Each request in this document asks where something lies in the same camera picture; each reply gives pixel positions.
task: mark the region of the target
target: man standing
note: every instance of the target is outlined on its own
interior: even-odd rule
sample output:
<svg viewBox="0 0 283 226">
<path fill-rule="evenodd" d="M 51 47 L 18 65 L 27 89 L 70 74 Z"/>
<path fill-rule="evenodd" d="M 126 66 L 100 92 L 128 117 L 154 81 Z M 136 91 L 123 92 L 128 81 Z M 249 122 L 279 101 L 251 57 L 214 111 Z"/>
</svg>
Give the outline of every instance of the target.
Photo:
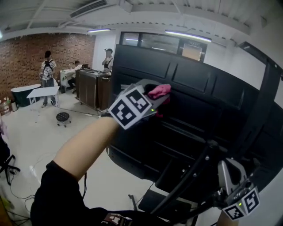
<svg viewBox="0 0 283 226">
<path fill-rule="evenodd" d="M 82 65 L 80 64 L 80 62 L 78 60 L 75 61 L 75 69 L 74 69 L 74 73 L 72 74 L 72 78 L 68 80 L 68 84 L 70 85 L 70 87 L 73 89 L 74 88 L 74 84 L 76 84 L 76 71 L 80 70 Z"/>
<path fill-rule="evenodd" d="M 55 74 L 55 67 L 56 63 L 54 60 L 51 59 L 51 52 L 46 51 L 45 52 L 45 61 L 41 64 L 42 69 L 42 86 L 45 87 L 53 87 L 54 86 L 54 74 Z M 56 105 L 55 97 L 50 96 L 51 98 L 51 104 L 53 106 Z M 43 105 L 42 108 L 45 108 L 47 105 L 48 96 L 45 96 L 43 99 Z"/>
<path fill-rule="evenodd" d="M 113 67 L 114 57 L 112 56 L 112 53 L 113 53 L 112 49 L 107 49 L 105 60 L 102 62 L 102 65 L 104 66 L 104 71 L 109 74 L 111 74 Z"/>
</svg>

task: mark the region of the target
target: cap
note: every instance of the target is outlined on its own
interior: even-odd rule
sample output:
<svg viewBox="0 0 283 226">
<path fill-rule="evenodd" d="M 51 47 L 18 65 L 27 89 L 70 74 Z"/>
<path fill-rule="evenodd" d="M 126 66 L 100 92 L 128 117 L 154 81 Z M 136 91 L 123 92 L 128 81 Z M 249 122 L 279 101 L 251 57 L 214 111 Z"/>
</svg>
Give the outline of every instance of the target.
<svg viewBox="0 0 283 226">
<path fill-rule="evenodd" d="M 112 50 L 112 49 L 107 49 L 106 52 L 107 52 L 107 51 L 110 51 L 111 53 L 113 53 L 113 50 Z"/>
</svg>

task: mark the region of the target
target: black shirt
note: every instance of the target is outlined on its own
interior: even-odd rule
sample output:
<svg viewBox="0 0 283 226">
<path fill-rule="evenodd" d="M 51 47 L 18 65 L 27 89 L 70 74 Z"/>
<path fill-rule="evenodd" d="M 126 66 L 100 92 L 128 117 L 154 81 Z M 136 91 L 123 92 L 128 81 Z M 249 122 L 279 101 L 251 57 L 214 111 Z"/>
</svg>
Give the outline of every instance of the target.
<svg viewBox="0 0 283 226">
<path fill-rule="evenodd" d="M 34 203 L 31 206 L 31 222 L 33 226 L 115 226 L 115 223 L 105 221 L 105 219 L 109 220 L 110 216 L 112 218 L 118 216 L 120 219 L 118 226 L 170 225 L 158 217 L 140 211 L 89 209 L 84 205 L 76 179 L 54 161 L 46 166 L 46 171 L 41 179 L 41 186 L 37 190 Z"/>
</svg>

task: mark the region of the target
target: black sleeve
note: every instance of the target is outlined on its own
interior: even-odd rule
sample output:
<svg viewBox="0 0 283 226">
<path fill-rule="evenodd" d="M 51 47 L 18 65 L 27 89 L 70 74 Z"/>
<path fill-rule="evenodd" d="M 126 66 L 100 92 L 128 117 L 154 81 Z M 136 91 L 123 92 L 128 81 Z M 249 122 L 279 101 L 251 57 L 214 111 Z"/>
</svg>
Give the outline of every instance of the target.
<svg viewBox="0 0 283 226">
<path fill-rule="evenodd" d="M 80 225 L 88 212 L 76 179 L 50 162 L 31 206 L 32 225 Z"/>
</svg>

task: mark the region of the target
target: seated person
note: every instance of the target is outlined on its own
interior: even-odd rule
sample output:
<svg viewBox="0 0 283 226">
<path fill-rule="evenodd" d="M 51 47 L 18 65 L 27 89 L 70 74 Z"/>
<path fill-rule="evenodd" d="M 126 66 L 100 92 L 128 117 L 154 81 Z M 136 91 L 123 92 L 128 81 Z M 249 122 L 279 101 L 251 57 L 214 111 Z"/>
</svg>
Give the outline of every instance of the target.
<svg viewBox="0 0 283 226">
<path fill-rule="evenodd" d="M 80 64 L 80 62 L 76 60 L 75 66 L 76 67 L 74 69 L 74 73 L 71 75 L 71 79 L 68 80 L 68 84 L 70 85 L 72 89 L 74 88 L 74 84 L 76 84 L 76 71 L 81 69 L 82 64 Z"/>
</svg>

